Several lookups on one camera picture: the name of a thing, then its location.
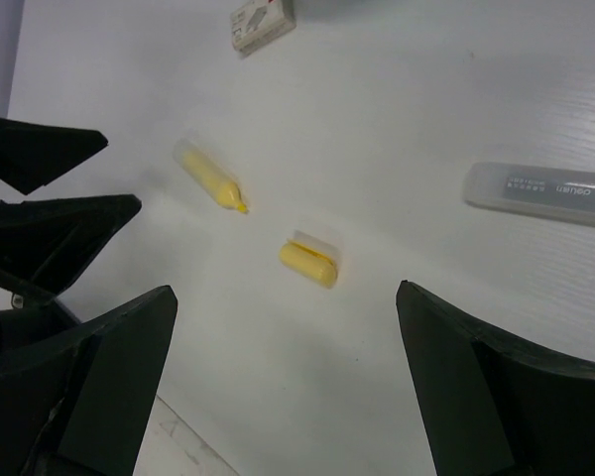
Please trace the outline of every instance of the white box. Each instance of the white box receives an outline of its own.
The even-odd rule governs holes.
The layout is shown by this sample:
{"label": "white box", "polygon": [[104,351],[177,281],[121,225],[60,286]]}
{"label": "white box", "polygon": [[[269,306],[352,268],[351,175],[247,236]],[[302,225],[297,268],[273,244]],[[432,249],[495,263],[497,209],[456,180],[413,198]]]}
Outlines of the white box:
{"label": "white box", "polygon": [[291,0],[251,0],[231,14],[231,42],[247,56],[295,27]]}

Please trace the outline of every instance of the floor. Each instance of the floor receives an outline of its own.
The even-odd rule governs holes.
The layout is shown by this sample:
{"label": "floor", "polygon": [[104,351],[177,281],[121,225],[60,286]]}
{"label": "floor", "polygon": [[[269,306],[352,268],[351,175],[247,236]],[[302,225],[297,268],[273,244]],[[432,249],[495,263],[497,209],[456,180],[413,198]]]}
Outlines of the floor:
{"label": "floor", "polygon": [[159,398],[155,400],[134,476],[238,476]]}

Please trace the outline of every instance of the white table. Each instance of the white table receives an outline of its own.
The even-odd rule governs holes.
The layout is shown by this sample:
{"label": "white table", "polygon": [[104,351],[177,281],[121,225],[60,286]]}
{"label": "white table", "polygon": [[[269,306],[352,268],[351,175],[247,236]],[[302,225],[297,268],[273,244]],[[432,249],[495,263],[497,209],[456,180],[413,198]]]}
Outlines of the white table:
{"label": "white table", "polygon": [[[301,0],[244,60],[239,3],[27,0],[10,116],[110,140],[31,198],[143,200],[63,298],[172,285],[160,395],[243,476],[434,474],[400,280],[595,360],[595,229],[460,199],[478,160],[595,171],[595,0]],[[248,216],[172,161],[189,128]],[[341,249],[332,291],[278,261],[294,230]]]}

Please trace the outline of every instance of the yellow highlighter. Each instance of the yellow highlighter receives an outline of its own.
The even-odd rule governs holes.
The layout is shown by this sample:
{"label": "yellow highlighter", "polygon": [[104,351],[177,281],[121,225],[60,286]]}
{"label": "yellow highlighter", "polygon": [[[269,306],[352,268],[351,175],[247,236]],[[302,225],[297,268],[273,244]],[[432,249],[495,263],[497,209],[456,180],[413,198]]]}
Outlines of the yellow highlighter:
{"label": "yellow highlighter", "polygon": [[280,250],[280,261],[325,288],[335,286],[337,265],[334,260],[303,243],[289,240]]}
{"label": "yellow highlighter", "polygon": [[187,139],[175,145],[175,161],[188,173],[216,203],[223,208],[247,213],[249,209],[242,201],[240,188],[223,169],[203,154]]}

